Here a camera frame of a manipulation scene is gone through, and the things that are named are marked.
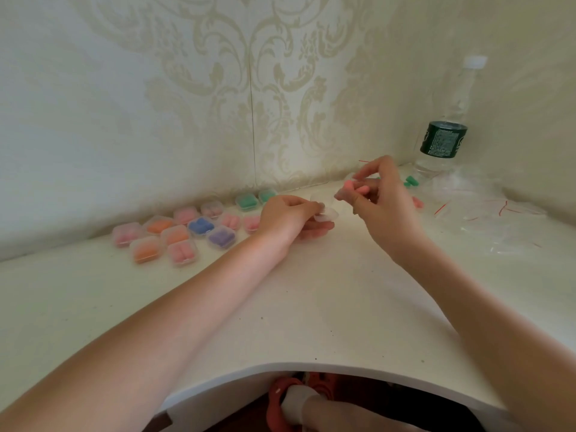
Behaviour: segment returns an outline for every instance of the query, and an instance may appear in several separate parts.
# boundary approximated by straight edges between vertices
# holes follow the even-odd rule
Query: white table
[[[340,186],[293,193],[309,197]],[[198,353],[162,408],[251,374],[306,370],[378,378],[501,412],[502,402],[436,304],[376,246],[345,203],[336,208],[336,228],[294,246]],[[576,350],[571,227],[543,219],[542,250],[496,256],[485,254],[479,239],[423,217],[429,235],[487,288]],[[198,247],[200,260],[180,269],[167,257],[134,265],[108,236],[1,263],[0,408],[221,254],[203,241]]]

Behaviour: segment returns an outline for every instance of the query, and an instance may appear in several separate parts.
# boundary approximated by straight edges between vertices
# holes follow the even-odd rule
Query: sock
[[[280,408],[284,418],[290,425],[302,424],[302,408],[306,400],[312,396],[319,396],[315,390],[306,385],[292,385],[286,390],[286,397]]]

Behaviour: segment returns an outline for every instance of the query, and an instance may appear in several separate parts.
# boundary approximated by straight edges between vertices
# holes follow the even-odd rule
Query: forearm
[[[503,305],[432,243],[410,249],[397,262],[436,301],[527,430],[576,430],[572,352]]]
[[[106,332],[0,414],[10,431],[139,431],[203,341],[280,261],[266,235]]]

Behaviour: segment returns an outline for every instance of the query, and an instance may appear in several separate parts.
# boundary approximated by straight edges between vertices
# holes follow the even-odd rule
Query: wallpaper
[[[457,158],[576,217],[576,0],[0,0],[0,259],[411,159],[488,56]]]

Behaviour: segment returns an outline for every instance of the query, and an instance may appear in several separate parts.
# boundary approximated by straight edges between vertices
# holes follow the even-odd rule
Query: clear plastic box
[[[152,261],[162,254],[162,244],[157,236],[136,239],[130,243],[132,258],[137,264]]]
[[[258,199],[252,193],[240,194],[236,197],[236,206],[241,211],[251,211],[258,207]]]
[[[219,200],[210,200],[200,206],[200,212],[205,217],[216,219],[224,212],[224,205]]]
[[[242,224],[242,219],[239,215],[231,212],[224,212],[218,219],[218,224],[229,227],[232,230],[238,230]]]
[[[188,223],[188,230],[198,237],[212,232],[214,227],[214,223],[208,217],[196,218],[194,221]]]
[[[274,197],[276,195],[278,195],[278,192],[276,191],[276,189],[272,189],[272,188],[262,189],[258,193],[258,199],[260,200],[260,202],[262,204],[265,204],[268,200],[270,200],[272,197]]]
[[[200,214],[194,206],[185,206],[174,211],[174,223],[186,225],[198,218]]]
[[[169,246],[179,241],[190,239],[190,232],[185,225],[172,226],[165,229],[160,234],[160,240],[165,246]]]
[[[254,233],[260,227],[260,216],[259,215],[247,215],[244,217],[244,230],[249,234]]]
[[[191,264],[198,259],[198,248],[191,239],[170,244],[166,252],[177,267]]]
[[[127,247],[145,235],[140,223],[121,224],[112,229],[112,242],[116,247]]]
[[[334,203],[333,194],[316,192],[310,196],[310,201],[324,204],[324,210],[314,216],[314,219],[319,223],[323,223],[325,221],[334,221],[336,218],[338,218],[338,212],[332,208],[332,203]]]
[[[226,226],[217,226],[212,232],[208,233],[208,243],[217,249],[227,249],[236,242],[236,232]]]
[[[142,226],[147,233],[152,235],[160,235],[163,230],[174,226],[174,220],[170,217],[163,217],[162,215],[155,215],[150,218]]]

